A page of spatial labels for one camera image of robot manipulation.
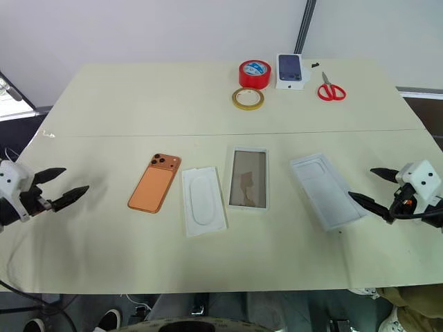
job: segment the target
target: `tape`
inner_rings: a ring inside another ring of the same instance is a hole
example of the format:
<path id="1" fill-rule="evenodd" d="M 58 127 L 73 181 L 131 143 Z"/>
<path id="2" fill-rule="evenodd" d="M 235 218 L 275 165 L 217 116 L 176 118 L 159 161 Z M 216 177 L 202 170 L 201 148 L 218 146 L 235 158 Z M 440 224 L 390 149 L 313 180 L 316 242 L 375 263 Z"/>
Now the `tape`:
<path id="1" fill-rule="evenodd" d="M 257 89 L 240 88 L 233 93 L 233 104 L 239 109 L 252 111 L 263 105 L 264 96 Z"/>
<path id="2" fill-rule="evenodd" d="M 270 77 L 271 66 L 264 61 L 248 60 L 240 64 L 238 82 L 244 88 L 266 88 Z"/>

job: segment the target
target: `white sneaker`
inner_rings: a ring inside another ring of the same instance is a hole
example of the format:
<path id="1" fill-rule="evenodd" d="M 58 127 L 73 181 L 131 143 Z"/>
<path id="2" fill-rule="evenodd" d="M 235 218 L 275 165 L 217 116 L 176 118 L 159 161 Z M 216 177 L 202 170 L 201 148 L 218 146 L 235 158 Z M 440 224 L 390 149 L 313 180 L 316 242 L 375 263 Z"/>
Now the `white sneaker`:
<path id="1" fill-rule="evenodd" d="M 348 290 L 357 295 L 369 295 L 372 299 L 378 299 L 380 297 L 375 288 L 350 288 Z"/>
<path id="2" fill-rule="evenodd" d="M 93 332 L 106 332 L 120 328 L 122 315 L 117 309 L 111 309 L 102 317 Z"/>
<path id="3" fill-rule="evenodd" d="M 406 332 L 399 322 L 396 306 L 394 306 L 388 318 L 380 324 L 379 332 Z"/>
<path id="4" fill-rule="evenodd" d="M 26 323 L 23 332 L 44 332 L 43 321 L 39 318 L 30 320 L 29 322 Z"/>

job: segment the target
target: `red tape roll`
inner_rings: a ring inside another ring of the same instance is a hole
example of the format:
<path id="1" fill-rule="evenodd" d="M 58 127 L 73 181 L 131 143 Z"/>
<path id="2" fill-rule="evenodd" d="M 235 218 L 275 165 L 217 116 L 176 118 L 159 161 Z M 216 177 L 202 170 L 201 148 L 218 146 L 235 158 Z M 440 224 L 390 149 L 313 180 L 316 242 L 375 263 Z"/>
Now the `red tape roll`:
<path id="1" fill-rule="evenodd" d="M 248 60 L 240 64 L 238 82 L 244 88 L 266 88 L 270 77 L 271 66 L 264 61 Z"/>

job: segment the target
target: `black cable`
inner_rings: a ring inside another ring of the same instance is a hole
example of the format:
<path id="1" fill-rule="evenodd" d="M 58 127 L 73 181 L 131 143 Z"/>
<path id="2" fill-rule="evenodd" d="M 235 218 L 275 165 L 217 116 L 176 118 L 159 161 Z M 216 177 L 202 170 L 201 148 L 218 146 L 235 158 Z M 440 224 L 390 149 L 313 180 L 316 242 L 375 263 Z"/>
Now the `black cable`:
<path id="1" fill-rule="evenodd" d="M 3 286 L 4 288 L 8 289 L 9 291 L 18 294 L 22 297 L 25 297 L 27 299 L 30 299 L 34 302 L 39 302 L 40 304 L 43 304 L 44 306 L 48 306 L 49 308 L 53 308 L 55 309 L 58 313 L 61 313 L 63 315 L 63 317 L 66 319 L 66 321 L 69 324 L 69 327 L 71 327 L 72 332 L 77 332 L 77 329 L 74 325 L 74 322 L 72 321 L 71 317 L 69 317 L 69 315 L 64 311 L 64 309 L 59 308 L 58 306 L 48 303 L 42 299 L 39 299 L 38 297 L 34 297 L 32 295 L 29 295 L 25 292 L 22 292 L 21 290 L 18 290 L 10 285 L 8 285 L 7 283 L 5 283 L 3 280 L 0 280 L 0 285 Z"/>
<path id="2" fill-rule="evenodd" d="M 59 310 L 66 310 L 72 304 L 72 302 L 74 302 L 77 299 L 77 297 L 78 297 L 78 295 L 74 295 L 73 298 L 67 304 L 65 304 L 62 308 L 58 307 Z M 54 315 L 57 315 L 58 312 L 57 311 L 49 312 L 49 313 L 43 312 L 43 314 L 45 316 L 54 316 Z"/>
<path id="3" fill-rule="evenodd" d="M 417 213 L 417 214 L 391 214 L 391 215 L 396 219 L 418 219 L 418 218 L 429 218 L 430 216 L 439 216 L 441 214 L 443 214 L 443 209 Z"/>

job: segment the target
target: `scissors blade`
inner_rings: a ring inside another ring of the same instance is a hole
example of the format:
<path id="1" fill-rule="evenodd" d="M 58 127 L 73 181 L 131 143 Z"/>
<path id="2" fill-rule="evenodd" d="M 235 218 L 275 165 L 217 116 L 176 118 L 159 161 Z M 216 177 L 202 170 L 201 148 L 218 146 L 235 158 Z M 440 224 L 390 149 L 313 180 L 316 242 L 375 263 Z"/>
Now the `scissors blade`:
<path id="1" fill-rule="evenodd" d="M 331 85 L 331 82 L 327 79 L 327 76 L 324 71 L 322 71 L 321 75 L 323 76 L 323 81 L 325 82 L 325 84 Z"/>

